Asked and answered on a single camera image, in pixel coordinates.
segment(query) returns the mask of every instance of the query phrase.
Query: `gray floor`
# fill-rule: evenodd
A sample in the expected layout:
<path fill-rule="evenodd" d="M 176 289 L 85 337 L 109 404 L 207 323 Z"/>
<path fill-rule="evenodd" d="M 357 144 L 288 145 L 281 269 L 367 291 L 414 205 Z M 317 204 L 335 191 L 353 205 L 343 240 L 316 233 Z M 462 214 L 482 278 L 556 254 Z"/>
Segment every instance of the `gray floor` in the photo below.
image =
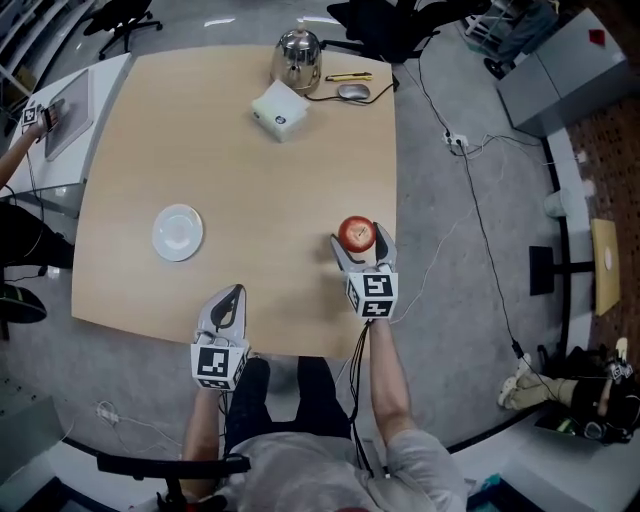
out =
<path fill-rule="evenodd" d="M 135 34 L 131 48 L 134 55 L 142 55 L 214 44 L 272 45 L 296 25 L 297 17 L 326 16 L 328 3 L 156 0 L 152 10 L 164 30 Z M 205 21 L 228 17 L 236 21 L 203 27 Z M 321 39 L 344 38 L 340 26 L 309 23 L 309 27 Z M 49 82 L 97 62 L 97 50 L 108 35 L 84 37 L 83 28 L 61 52 Z M 116 46 L 110 55 L 120 51 L 121 46 Z M 422 69 L 438 109 L 471 142 L 479 144 L 487 132 L 531 140 L 510 129 L 494 79 L 455 26 L 445 27 L 433 39 Z M 397 311 L 404 311 L 419 292 L 439 242 L 451 233 L 440 247 L 422 296 L 394 325 L 394 332 L 419 425 L 451 445 L 510 416 L 496 405 L 496 396 L 515 359 L 478 220 L 471 210 L 463 159 L 452 156 L 441 142 L 442 128 L 409 76 L 417 78 L 417 62 L 395 66 L 394 71 L 401 82 L 395 95 L 401 287 Z M 478 197 L 484 198 L 482 214 L 511 326 L 530 351 L 540 343 L 552 347 L 560 332 L 560 294 L 528 296 L 528 246 L 557 248 L 559 237 L 556 222 L 542 208 L 543 198 L 551 191 L 549 173 L 536 159 L 543 159 L 539 147 L 522 151 L 494 141 L 471 162 Z M 74 238 L 75 223 L 68 218 L 48 213 L 46 220 Z M 18 269 L 11 275 L 30 275 L 35 270 Z M 108 400 L 120 415 L 154 424 L 180 441 L 195 391 L 185 347 L 71 318 L 68 272 L 21 284 L 42 299 L 49 317 L 38 324 L 11 327 L 12 341 L 0 348 L 8 371 L 54 396 L 65 429 L 73 427 L 70 437 L 113 453 L 123 453 L 126 447 L 149 457 L 177 456 L 178 447 L 149 427 L 123 421 L 114 432 L 97 419 L 95 404 Z M 331 366 L 337 376 L 342 362 L 332 361 Z M 375 430 L 369 375 L 367 365 L 363 366 L 359 423 L 361 434 L 371 437 Z M 347 380 L 346 375 L 341 377 L 338 393 L 351 410 Z M 269 405 L 274 417 L 285 419 L 295 412 L 295 393 L 271 396 Z"/>

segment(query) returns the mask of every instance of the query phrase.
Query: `wire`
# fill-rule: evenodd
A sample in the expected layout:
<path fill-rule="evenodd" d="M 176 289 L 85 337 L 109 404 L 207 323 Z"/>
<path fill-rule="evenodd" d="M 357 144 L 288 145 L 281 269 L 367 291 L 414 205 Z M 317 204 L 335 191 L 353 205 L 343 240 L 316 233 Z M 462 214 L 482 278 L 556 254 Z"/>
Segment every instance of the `wire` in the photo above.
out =
<path fill-rule="evenodd" d="M 349 423 L 351 423 L 351 429 L 353 431 L 353 441 L 356 445 L 356 457 L 358 462 L 362 462 L 366 470 L 373 477 L 373 470 L 369 465 L 369 461 L 367 460 L 367 454 L 364 451 L 364 446 L 362 445 L 362 441 L 360 441 L 360 436 L 358 435 L 358 429 L 356 428 L 356 418 L 358 417 L 358 408 L 360 402 L 360 370 L 362 367 L 362 354 L 364 353 L 364 344 L 367 339 L 367 332 L 369 331 L 369 326 L 371 325 L 371 321 L 368 320 L 360 333 L 360 337 L 358 338 L 358 342 L 356 343 L 356 348 L 351 358 L 351 364 L 349 366 L 349 388 L 351 390 L 351 396 L 353 397 L 353 411 L 351 412 L 351 416 L 349 417 Z"/>
<path fill-rule="evenodd" d="M 498 183 L 500 183 L 504 179 L 504 169 L 505 169 L 505 167 L 507 165 L 507 154 L 504 152 L 504 147 L 502 148 L 502 156 L 503 156 L 503 158 L 502 158 L 502 166 L 500 168 L 500 178 L 498 178 L 496 180 L 496 182 L 491 187 L 491 190 L 489 190 L 489 192 L 487 192 L 485 194 L 485 196 L 480 200 L 479 204 L 483 204 L 489 198 L 489 196 L 493 193 L 493 190 L 498 185 Z M 431 260 L 431 263 L 427 267 L 427 270 L 425 270 L 425 273 L 424 273 L 424 275 L 422 277 L 422 286 L 420 287 L 420 291 L 418 291 L 418 294 L 413 298 L 413 300 L 405 308 L 405 310 L 402 313 L 402 315 L 400 316 L 400 318 L 397 318 L 396 320 L 393 320 L 391 322 L 392 325 L 393 324 L 397 324 L 398 322 L 402 321 L 404 319 L 404 317 L 407 316 L 407 314 L 409 313 L 409 310 L 413 307 L 413 305 L 418 301 L 418 299 L 420 297 L 422 297 L 422 294 L 424 292 L 425 286 L 427 284 L 427 277 L 429 275 L 429 272 L 431 271 L 431 268 L 436 263 L 436 259 L 438 258 L 438 254 L 440 253 L 440 248 L 442 247 L 442 244 L 444 243 L 444 241 L 447 238 L 449 238 L 453 234 L 455 229 L 458 227 L 458 224 L 460 224 L 462 221 L 468 219 L 474 211 L 475 211 L 475 206 L 471 207 L 471 209 L 467 212 L 467 214 L 465 216 L 460 217 L 458 220 L 456 220 L 453 223 L 453 226 L 451 226 L 451 229 L 449 230 L 449 232 L 444 236 L 444 238 L 442 238 L 440 240 L 440 242 L 438 243 L 438 247 L 436 248 L 436 253 L 433 255 L 433 259 Z"/>
<path fill-rule="evenodd" d="M 387 92 L 392 87 L 393 87 L 393 84 L 387 85 L 384 89 L 382 89 L 380 94 L 378 94 L 375 98 L 373 98 L 372 100 L 369 100 L 369 101 L 365 101 L 365 100 L 350 100 L 349 98 L 343 98 L 342 96 L 327 96 L 326 98 L 311 98 L 310 96 L 305 96 L 305 98 L 307 98 L 310 101 L 342 100 L 345 103 L 353 102 L 353 103 L 359 103 L 360 105 L 371 105 L 372 103 L 375 103 L 380 96 L 382 96 L 385 92 Z"/>
<path fill-rule="evenodd" d="M 509 332 L 509 336 L 511 337 L 511 342 L 512 342 L 512 346 L 514 346 L 514 351 L 515 351 L 515 344 L 517 343 L 517 341 L 515 340 L 515 338 L 513 337 L 513 333 L 511 331 L 511 325 L 509 324 L 509 315 L 507 315 L 507 306 L 505 304 L 504 301 L 504 294 L 502 293 L 502 288 L 500 287 L 500 280 L 498 279 L 498 272 L 496 271 L 496 264 L 493 261 L 493 254 L 491 254 L 491 247 L 489 245 L 489 238 L 487 238 L 487 232 L 484 229 L 484 222 L 482 221 L 482 215 L 480 214 L 480 205 L 478 203 L 478 198 L 476 197 L 476 190 L 473 186 L 473 179 L 471 178 L 471 172 L 469 171 L 469 160 L 467 158 L 466 153 L 464 152 L 464 147 L 462 146 L 462 144 L 459 144 L 460 149 L 462 150 L 462 154 L 464 156 L 464 168 L 465 171 L 467 172 L 467 177 L 469 178 L 469 187 L 471 188 L 471 195 L 473 196 L 473 202 L 475 204 L 475 210 L 478 214 L 478 222 L 480 224 L 480 231 L 482 231 L 482 236 L 484 237 L 484 243 L 485 246 L 487 248 L 487 253 L 489 254 L 489 261 L 491 262 L 491 269 L 493 270 L 493 275 L 496 279 L 496 286 L 498 287 L 498 293 L 500 294 L 500 301 L 502 303 L 502 311 L 504 312 L 504 319 L 505 322 L 507 324 L 507 331 Z"/>
<path fill-rule="evenodd" d="M 4 186 L 9 189 L 9 192 L 11 192 L 11 197 L 13 197 L 13 204 L 18 206 L 18 199 L 16 198 L 15 191 L 9 185 L 7 185 L 6 183 L 4 184 Z"/>
<path fill-rule="evenodd" d="M 431 40 L 431 38 L 429 38 L 427 40 L 427 42 L 425 43 L 424 47 L 422 48 L 422 51 L 420 52 L 420 57 L 418 57 L 418 72 L 420 74 L 420 84 L 422 85 L 422 87 L 418 84 L 418 81 L 413 77 L 413 75 L 411 74 L 411 71 L 409 71 L 409 68 L 407 67 L 407 65 L 403 64 L 403 66 L 404 66 L 404 69 L 407 71 L 407 74 L 409 75 L 409 77 L 413 81 L 413 83 L 416 84 L 416 87 L 418 89 L 422 89 L 422 94 L 424 94 L 424 97 L 427 98 L 427 100 L 429 101 L 429 105 L 431 105 L 431 109 L 433 110 L 433 113 L 436 115 L 436 119 L 438 119 L 438 122 L 444 127 L 444 129 L 446 130 L 447 135 L 449 135 L 451 133 L 451 129 L 449 128 L 449 122 L 445 119 L 445 117 L 436 108 L 435 104 L 433 103 L 433 100 L 431 99 L 431 96 L 429 96 L 429 93 L 427 92 L 427 88 L 424 86 L 424 81 L 422 80 L 422 63 L 421 63 L 422 54 L 424 53 L 424 48 L 427 46 L 427 44 L 429 44 L 430 40 Z"/>
<path fill-rule="evenodd" d="M 9 266 L 14 263 L 20 262 L 21 260 L 29 256 L 40 243 L 40 239 L 42 238 L 42 234 L 44 233 L 44 204 L 42 203 L 42 199 L 38 197 L 38 193 L 36 192 L 36 181 L 33 176 L 33 166 L 31 165 L 31 157 L 29 156 L 29 151 L 27 151 L 27 163 L 29 164 L 29 177 L 31 178 L 31 191 L 33 193 L 33 197 L 35 197 L 40 203 L 40 233 L 38 233 L 38 238 L 36 239 L 31 249 L 29 249 L 24 256 L 20 257 L 19 259 L 10 261 L 8 263 L 4 263 L 4 266 Z"/>
<path fill-rule="evenodd" d="M 467 178 L 469 179 L 469 187 L 471 189 L 471 195 L 473 196 L 473 202 L 475 204 L 475 210 L 476 213 L 478 214 L 478 223 L 480 224 L 480 231 L 482 231 L 482 236 L 484 238 L 484 243 L 485 246 L 487 248 L 487 254 L 489 255 L 489 261 L 491 262 L 491 269 L 493 270 L 493 276 L 495 277 L 495 281 L 496 281 L 496 287 L 498 288 L 498 294 L 500 295 L 500 302 L 502 303 L 502 311 L 504 313 L 504 320 L 505 323 L 507 325 L 507 331 L 509 333 L 509 337 L 511 338 L 511 348 L 513 349 L 513 352 L 516 354 L 516 357 L 518 359 L 521 359 L 522 361 L 525 362 L 525 364 L 529 367 L 529 369 L 538 377 L 538 379 L 540 380 L 540 382 L 542 383 L 542 385 L 547 388 L 547 391 L 549 391 L 549 395 L 558 403 L 562 403 L 560 402 L 560 399 L 551 391 L 551 388 L 547 385 L 547 383 L 544 381 L 544 379 L 541 377 L 541 375 L 535 371 L 532 366 L 529 364 L 529 361 L 527 361 L 527 358 L 524 357 L 524 351 L 522 350 L 522 347 L 520 346 L 520 343 L 518 343 L 518 341 L 514 338 L 513 336 L 513 332 L 511 331 L 511 325 L 509 323 L 509 315 L 507 314 L 507 307 L 505 304 L 505 300 L 504 300 L 504 294 L 502 293 L 502 287 L 500 286 L 500 279 L 498 278 L 498 272 L 496 271 L 496 264 L 493 260 L 493 255 L 491 254 L 491 246 L 489 245 L 489 238 L 487 237 L 487 232 L 484 229 L 484 223 L 482 221 L 482 215 L 480 213 L 480 204 L 478 203 L 478 198 L 476 197 L 476 191 L 475 188 L 473 186 L 473 179 L 471 178 L 471 172 L 469 170 L 469 160 L 467 159 L 467 155 L 464 151 L 464 147 L 462 146 L 462 144 L 458 144 L 460 149 L 462 150 L 462 155 L 464 157 L 464 167 L 465 167 L 465 171 L 467 172 Z M 580 427 L 582 430 L 584 430 L 584 428 L 582 427 L 582 425 L 580 424 L 580 422 L 578 420 L 576 420 L 574 417 L 572 417 L 570 414 L 567 414 L 567 416 L 569 416 L 570 419 L 572 419 L 577 425 L 578 427 Z"/>

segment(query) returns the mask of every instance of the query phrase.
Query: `office chair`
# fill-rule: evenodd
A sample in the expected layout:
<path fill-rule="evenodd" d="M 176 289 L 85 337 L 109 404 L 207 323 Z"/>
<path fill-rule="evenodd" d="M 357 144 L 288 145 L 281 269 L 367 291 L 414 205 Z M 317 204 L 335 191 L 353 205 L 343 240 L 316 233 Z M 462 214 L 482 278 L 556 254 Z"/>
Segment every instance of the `office chair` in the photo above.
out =
<path fill-rule="evenodd" d="M 93 21 L 85 29 L 84 35 L 90 36 L 101 30 L 113 30 L 113 37 L 100 48 L 98 58 L 104 60 L 104 52 L 118 39 L 124 38 L 124 51 L 129 51 L 129 36 L 139 28 L 155 26 L 162 30 L 159 21 L 141 22 L 143 18 L 150 20 L 153 15 L 147 10 L 151 0 L 111 0 L 104 7 L 92 13 L 88 19 Z"/>
<path fill-rule="evenodd" d="M 363 57 L 402 64 L 420 56 L 424 48 L 416 50 L 416 46 L 425 37 L 439 34 L 437 27 L 471 14 L 485 13 L 491 7 L 491 0 L 434 2 L 420 10 L 415 6 L 416 0 L 398 0 L 395 6 L 387 0 L 350 0 L 330 5 L 327 11 L 347 29 L 347 39 L 362 43 L 325 40 L 322 48 L 336 46 L 356 51 Z"/>

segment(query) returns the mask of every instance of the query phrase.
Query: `hand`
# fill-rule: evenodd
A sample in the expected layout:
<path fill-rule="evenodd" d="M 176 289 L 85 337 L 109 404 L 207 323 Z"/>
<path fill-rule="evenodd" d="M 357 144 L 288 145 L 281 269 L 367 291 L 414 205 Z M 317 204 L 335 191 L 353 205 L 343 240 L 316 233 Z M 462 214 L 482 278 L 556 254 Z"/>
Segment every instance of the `hand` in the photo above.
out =
<path fill-rule="evenodd" d="M 51 118 L 51 127 L 53 128 L 56 124 L 58 124 L 58 111 L 53 105 L 45 110 L 49 111 L 49 117 Z M 38 116 L 44 116 L 44 113 L 39 113 Z M 42 139 L 42 137 L 44 137 L 48 131 L 46 126 L 47 123 L 44 121 L 44 119 L 42 119 L 41 121 L 39 119 L 37 123 L 34 123 L 29 126 L 29 128 L 27 128 L 27 133 L 33 135 L 33 137 L 38 140 Z"/>

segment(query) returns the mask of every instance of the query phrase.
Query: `white box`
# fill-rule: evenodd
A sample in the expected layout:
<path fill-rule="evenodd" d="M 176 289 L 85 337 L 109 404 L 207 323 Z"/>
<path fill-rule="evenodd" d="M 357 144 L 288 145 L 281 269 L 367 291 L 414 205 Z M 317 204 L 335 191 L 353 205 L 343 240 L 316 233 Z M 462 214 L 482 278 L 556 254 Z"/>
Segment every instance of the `white box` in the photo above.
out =
<path fill-rule="evenodd" d="M 280 142 L 297 130 L 305 117 L 309 102 L 298 96 L 280 80 L 251 103 L 253 117 Z"/>

